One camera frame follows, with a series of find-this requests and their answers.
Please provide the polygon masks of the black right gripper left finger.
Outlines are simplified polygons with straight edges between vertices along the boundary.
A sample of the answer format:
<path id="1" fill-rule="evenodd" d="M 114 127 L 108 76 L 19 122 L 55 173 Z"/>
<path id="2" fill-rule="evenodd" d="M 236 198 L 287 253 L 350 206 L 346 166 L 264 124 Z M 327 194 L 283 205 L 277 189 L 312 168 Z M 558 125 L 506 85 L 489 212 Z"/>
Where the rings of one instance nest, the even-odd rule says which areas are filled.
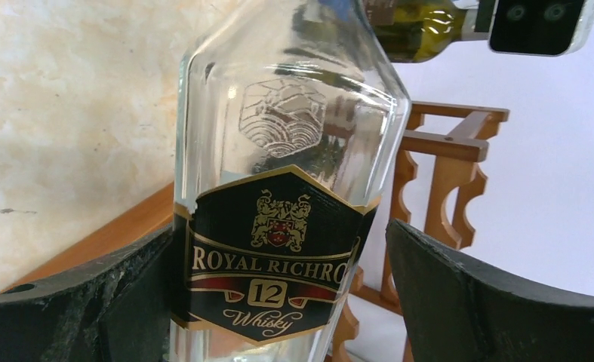
<path id="1" fill-rule="evenodd" d="M 0 293 L 0 361 L 160 361 L 171 239 L 164 228 Z"/>

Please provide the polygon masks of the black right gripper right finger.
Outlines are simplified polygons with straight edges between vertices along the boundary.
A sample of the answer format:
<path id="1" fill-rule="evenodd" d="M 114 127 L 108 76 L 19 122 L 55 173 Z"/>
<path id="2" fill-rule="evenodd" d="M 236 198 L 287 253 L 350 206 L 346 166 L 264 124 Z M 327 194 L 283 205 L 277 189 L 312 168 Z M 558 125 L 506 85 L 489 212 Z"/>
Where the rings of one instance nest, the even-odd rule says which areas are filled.
<path id="1" fill-rule="evenodd" d="M 594 361 L 594 296 L 514 275 L 400 220 L 386 228 L 417 361 Z"/>

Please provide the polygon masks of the clear whisky bottle black label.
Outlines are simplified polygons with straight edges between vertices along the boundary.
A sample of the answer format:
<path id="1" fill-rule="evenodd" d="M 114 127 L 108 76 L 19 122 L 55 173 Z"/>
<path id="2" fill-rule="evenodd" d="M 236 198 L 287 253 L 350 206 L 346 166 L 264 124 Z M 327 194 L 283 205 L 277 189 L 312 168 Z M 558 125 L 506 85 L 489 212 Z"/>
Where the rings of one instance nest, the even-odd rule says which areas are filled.
<path id="1" fill-rule="evenodd" d="M 246 1 L 180 63 L 172 361 L 322 361 L 411 100 L 361 1 Z"/>

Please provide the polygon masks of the wooden wine rack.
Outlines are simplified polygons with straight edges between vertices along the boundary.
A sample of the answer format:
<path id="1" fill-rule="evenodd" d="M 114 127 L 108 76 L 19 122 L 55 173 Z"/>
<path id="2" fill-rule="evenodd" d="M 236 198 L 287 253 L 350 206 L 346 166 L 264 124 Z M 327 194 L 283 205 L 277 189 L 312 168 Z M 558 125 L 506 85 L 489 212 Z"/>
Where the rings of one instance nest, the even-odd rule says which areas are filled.
<path id="1" fill-rule="evenodd" d="M 424 231 L 456 249 L 472 244 L 475 229 L 466 216 L 466 206 L 485 191 L 487 176 L 480 168 L 488 153 L 489 139 L 507 121 L 508 109 L 446 103 L 415 102 L 396 153 L 389 215 L 410 221 L 403 200 L 404 187 L 417 176 L 414 153 L 435 156 Z M 459 119 L 447 134 L 421 132 L 428 115 Z"/>

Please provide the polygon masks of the green wine bottle grey capsule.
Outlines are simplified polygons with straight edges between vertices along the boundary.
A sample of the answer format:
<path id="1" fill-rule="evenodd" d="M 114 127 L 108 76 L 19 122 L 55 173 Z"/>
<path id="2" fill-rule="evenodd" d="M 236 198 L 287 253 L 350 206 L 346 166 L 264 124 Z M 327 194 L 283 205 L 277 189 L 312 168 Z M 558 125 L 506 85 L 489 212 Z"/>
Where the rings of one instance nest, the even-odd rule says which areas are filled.
<path id="1" fill-rule="evenodd" d="M 489 37 L 495 0 L 364 1 L 368 21 L 393 63 L 422 63 L 456 41 Z"/>

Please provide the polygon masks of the wooden compartment tray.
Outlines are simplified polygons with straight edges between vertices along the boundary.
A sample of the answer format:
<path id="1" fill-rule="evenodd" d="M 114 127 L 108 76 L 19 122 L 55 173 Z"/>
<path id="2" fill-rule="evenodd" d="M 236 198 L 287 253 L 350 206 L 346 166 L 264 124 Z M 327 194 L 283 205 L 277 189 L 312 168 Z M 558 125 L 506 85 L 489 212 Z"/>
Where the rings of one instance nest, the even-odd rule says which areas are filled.
<path id="1" fill-rule="evenodd" d="M 46 278 L 116 251 L 172 220 L 174 185 L 168 184 L 86 238 L 15 281 L 10 287 Z"/>

